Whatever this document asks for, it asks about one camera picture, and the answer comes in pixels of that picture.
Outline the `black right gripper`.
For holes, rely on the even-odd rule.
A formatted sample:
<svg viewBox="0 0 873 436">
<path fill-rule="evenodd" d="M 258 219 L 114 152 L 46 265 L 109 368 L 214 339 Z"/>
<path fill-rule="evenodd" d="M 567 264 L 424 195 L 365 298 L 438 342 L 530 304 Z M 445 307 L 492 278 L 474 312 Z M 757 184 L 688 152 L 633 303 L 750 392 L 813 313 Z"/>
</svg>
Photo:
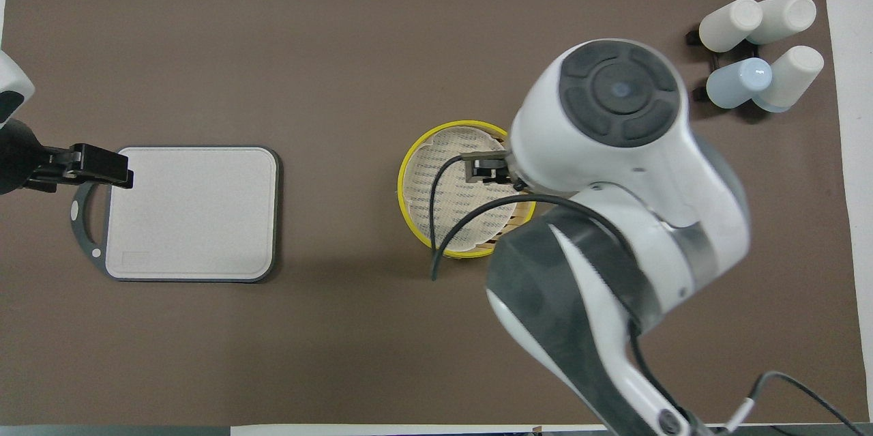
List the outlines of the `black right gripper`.
<svg viewBox="0 0 873 436">
<path fill-rule="evenodd" d="M 525 191 L 527 184 L 510 168 L 509 156 L 509 152 L 462 153 L 464 180 L 468 184 L 511 185 L 515 191 Z"/>
</svg>

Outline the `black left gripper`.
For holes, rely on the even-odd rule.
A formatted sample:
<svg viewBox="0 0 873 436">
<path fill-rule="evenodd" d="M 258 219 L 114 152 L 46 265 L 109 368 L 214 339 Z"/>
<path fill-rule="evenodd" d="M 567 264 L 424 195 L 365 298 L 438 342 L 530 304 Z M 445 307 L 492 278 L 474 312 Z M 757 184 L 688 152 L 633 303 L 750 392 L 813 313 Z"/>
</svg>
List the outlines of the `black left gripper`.
<svg viewBox="0 0 873 436">
<path fill-rule="evenodd" d="M 10 119 L 1 131 L 1 194 L 19 188 L 54 193 L 57 185 L 133 188 L 134 173 L 125 154 L 85 143 L 72 145 L 71 151 L 75 177 L 66 177 L 65 163 L 55 159 L 65 158 L 68 150 L 44 146 L 28 125 Z"/>
</svg>

